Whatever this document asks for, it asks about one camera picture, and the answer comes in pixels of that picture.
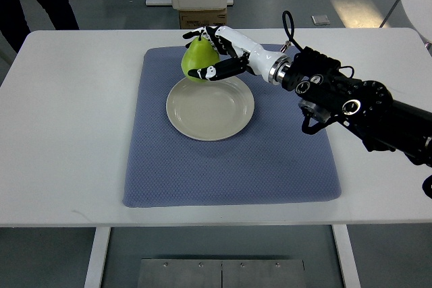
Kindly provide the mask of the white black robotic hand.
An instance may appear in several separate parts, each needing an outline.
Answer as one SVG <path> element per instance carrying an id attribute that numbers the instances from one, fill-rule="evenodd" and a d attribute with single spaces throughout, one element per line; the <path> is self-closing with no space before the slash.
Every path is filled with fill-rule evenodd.
<path id="1" fill-rule="evenodd" d="M 278 84 L 281 82 L 278 75 L 289 68 L 292 62 L 284 53 L 268 51 L 259 43 L 227 26 L 200 27 L 185 33 L 183 38 L 193 41 L 199 34 L 219 53 L 220 61 L 206 68 L 191 69 L 188 75 L 193 78 L 218 81 L 247 71 L 261 76 L 268 83 Z"/>

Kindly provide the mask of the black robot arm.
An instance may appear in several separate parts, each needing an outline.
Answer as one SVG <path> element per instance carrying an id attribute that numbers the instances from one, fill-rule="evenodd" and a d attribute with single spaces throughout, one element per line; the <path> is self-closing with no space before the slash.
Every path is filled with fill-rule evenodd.
<path id="1" fill-rule="evenodd" d="M 294 39 L 294 19 L 285 10 L 283 29 L 288 37 L 281 48 L 293 45 L 292 63 L 277 68 L 275 80 L 301 99 L 302 131 L 313 135 L 340 123 L 361 139 L 369 151 L 399 150 L 414 165 L 431 165 L 431 113 L 393 99 L 378 81 L 362 81 L 341 72 L 344 66 Z"/>

